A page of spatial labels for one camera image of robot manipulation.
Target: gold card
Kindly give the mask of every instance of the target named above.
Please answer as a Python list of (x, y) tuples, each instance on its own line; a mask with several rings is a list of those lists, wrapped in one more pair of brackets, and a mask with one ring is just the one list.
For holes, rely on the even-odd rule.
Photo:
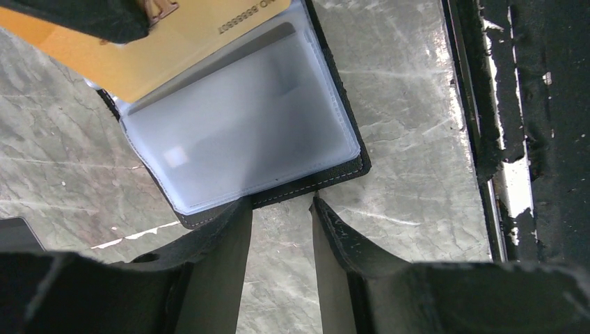
[(115, 45), (0, 8), (0, 26), (126, 102), (135, 102), (236, 38), (286, 10), (291, 0), (137, 0), (148, 37)]

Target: black leather wallet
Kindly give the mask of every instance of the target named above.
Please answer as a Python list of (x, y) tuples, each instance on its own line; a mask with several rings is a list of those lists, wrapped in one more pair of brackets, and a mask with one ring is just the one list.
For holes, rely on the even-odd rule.
[[(338, 74), (333, 55), (330, 51), (328, 43), (326, 42), (324, 32), (321, 30), (321, 25), (319, 23), (317, 14), (315, 12), (311, 0), (305, 0), (305, 7), (307, 9), (310, 21), (312, 22), (312, 26), (316, 33), (317, 39), (319, 41), (322, 54), (328, 65), (330, 76), (334, 81), (337, 94), (340, 96), (340, 99), (342, 100), (344, 109), (346, 111), (346, 116), (348, 117), (352, 125), (353, 132), (358, 140), (360, 146), (360, 154), (351, 161), (340, 164), (336, 167), (328, 168), (326, 170), (322, 170), (318, 173), (302, 177), (300, 179), (288, 182), (286, 184), (275, 186), (271, 189), (249, 195), (254, 209), (271, 205), (277, 202), (282, 202), (290, 198), (295, 198), (306, 193), (317, 191), (319, 189), (326, 188), (328, 186), (338, 184), (340, 182), (344, 182), (363, 176), (367, 174), (369, 172), (369, 169), (371, 168), (371, 161), (369, 160), (367, 149), (360, 136), (358, 126), (356, 124), (353, 112), (350, 107), (350, 103), (346, 96), (346, 90), (344, 89), (342, 80), (340, 79), (340, 76)], [(111, 99), (110, 95), (103, 90), (99, 90), (98, 93), (105, 101), (105, 103), (109, 106), (110, 110), (113, 112), (115, 117), (118, 117), (117, 106)], [(163, 191), (161, 185), (158, 183), (156, 178), (154, 180), (160, 187), (160, 190)], [(184, 227), (192, 230), (197, 228), (199, 225), (212, 221), (230, 205), (231, 202), (191, 215), (184, 215), (179, 212), (175, 213), (177, 214), (181, 224)]]

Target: marble surface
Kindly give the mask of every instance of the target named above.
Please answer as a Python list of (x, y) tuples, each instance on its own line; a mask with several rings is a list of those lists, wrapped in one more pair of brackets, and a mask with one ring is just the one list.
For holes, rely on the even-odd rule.
[[(322, 197), (406, 260), (489, 260), (439, 2), (315, 5), (373, 162)], [(1, 217), (105, 262), (187, 232), (77, 74), (0, 31), (0, 78)], [(311, 196), (255, 211), (238, 333), (321, 332)]]

